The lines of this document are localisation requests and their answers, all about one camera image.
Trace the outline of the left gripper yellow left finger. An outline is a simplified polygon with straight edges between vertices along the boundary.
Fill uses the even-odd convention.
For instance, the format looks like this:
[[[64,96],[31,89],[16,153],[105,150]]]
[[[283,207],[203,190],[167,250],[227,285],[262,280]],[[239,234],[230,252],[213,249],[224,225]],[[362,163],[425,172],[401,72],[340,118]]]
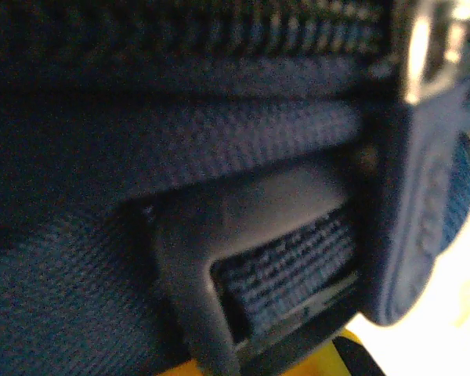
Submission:
[[[203,376],[202,370],[198,367],[196,360],[189,360],[185,363],[168,369],[162,373],[162,376]]]

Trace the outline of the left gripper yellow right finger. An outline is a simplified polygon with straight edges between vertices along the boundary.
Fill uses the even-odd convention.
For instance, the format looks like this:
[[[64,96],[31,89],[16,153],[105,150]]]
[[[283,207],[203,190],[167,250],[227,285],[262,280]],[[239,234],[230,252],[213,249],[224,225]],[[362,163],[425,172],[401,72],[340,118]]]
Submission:
[[[327,375],[385,376],[361,340],[345,329],[327,342]]]

